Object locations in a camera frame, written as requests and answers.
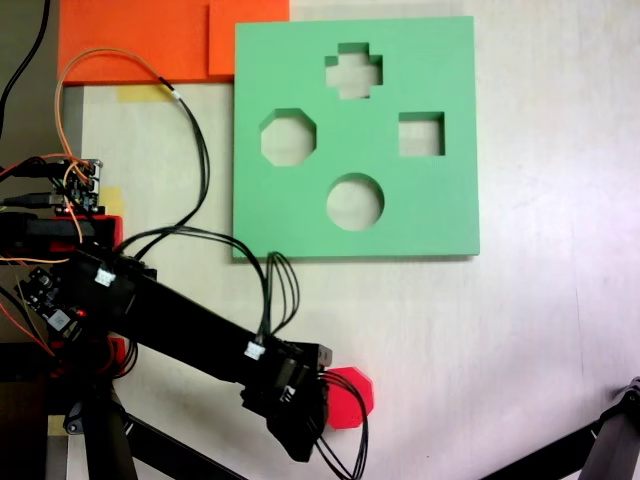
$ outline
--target metal stand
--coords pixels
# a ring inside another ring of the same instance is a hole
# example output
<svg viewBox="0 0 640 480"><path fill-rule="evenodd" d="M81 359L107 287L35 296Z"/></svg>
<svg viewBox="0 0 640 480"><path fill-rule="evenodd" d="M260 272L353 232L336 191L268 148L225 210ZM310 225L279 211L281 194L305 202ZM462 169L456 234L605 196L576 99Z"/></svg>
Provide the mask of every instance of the metal stand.
<svg viewBox="0 0 640 480"><path fill-rule="evenodd" d="M70 435L84 434L91 480L138 480L133 459L174 480L246 480L221 464L127 415L110 382L91 385L67 414Z"/></svg>
<svg viewBox="0 0 640 480"><path fill-rule="evenodd" d="M483 480L631 480L640 454L640 377L600 419Z"/></svg>

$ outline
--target orange mat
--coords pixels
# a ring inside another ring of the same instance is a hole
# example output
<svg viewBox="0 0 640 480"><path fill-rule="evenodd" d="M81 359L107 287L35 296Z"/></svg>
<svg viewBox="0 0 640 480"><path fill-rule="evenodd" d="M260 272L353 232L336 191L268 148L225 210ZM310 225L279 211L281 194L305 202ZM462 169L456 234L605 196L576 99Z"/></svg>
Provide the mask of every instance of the orange mat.
<svg viewBox="0 0 640 480"><path fill-rule="evenodd" d="M94 47L131 50L170 82L233 81L235 24L286 21L288 0L61 0L58 73ZM155 81L117 55L80 62L65 84Z"/></svg>
<svg viewBox="0 0 640 480"><path fill-rule="evenodd" d="M288 22L289 0L211 0L209 75L232 82L236 23Z"/></svg>

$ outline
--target red octagon block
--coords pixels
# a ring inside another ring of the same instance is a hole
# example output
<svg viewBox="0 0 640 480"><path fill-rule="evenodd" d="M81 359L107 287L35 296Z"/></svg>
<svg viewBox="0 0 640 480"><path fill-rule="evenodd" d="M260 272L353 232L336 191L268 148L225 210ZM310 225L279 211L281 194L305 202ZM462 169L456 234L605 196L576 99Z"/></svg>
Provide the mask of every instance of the red octagon block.
<svg viewBox="0 0 640 480"><path fill-rule="evenodd" d="M373 382L355 367L332 368L330 372L342 375L356 387L364 405L367 416L373 410ZM362 412L358 401L345 389L329 385L329 425L336 430L356 428L362 425Z"/></svg>

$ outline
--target white connector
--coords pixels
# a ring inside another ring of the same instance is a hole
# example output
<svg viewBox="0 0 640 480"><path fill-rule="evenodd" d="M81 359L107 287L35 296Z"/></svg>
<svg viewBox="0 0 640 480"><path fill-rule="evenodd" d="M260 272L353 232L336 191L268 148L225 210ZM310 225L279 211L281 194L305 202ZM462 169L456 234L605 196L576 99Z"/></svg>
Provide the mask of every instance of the white connector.
<svg viewBox="0 0 640 480"><path fill-rule="evenodd" d="M244 351L244 354L249 358L253 358L254 360L260 360L260 357L262 356L264 351L265 348L262 345L249 342L247 344L247 349Z"/></svg>
<svg viewBox="0 0 640 480"><path fill-rule="evenodd" d="M111 273L104 268L99 268L98 273L96 274L96 283L100 285L104 285L105 287L110 287L113 281L116 279L116 274Z"/></svg>

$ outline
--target circular hole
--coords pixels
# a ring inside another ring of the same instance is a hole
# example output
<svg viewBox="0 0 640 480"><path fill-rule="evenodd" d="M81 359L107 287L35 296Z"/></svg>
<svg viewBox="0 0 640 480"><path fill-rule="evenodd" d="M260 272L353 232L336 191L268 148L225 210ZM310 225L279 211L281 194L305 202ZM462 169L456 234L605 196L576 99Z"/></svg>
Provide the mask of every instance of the circular hole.
<svg viewBox="0 0 640 480"><path fill-rule="evenodd" d="M327 198L327 213L344 230L360 231L375 224L384 209L380 185L371 177L353 173L340 177Z"/></svg>

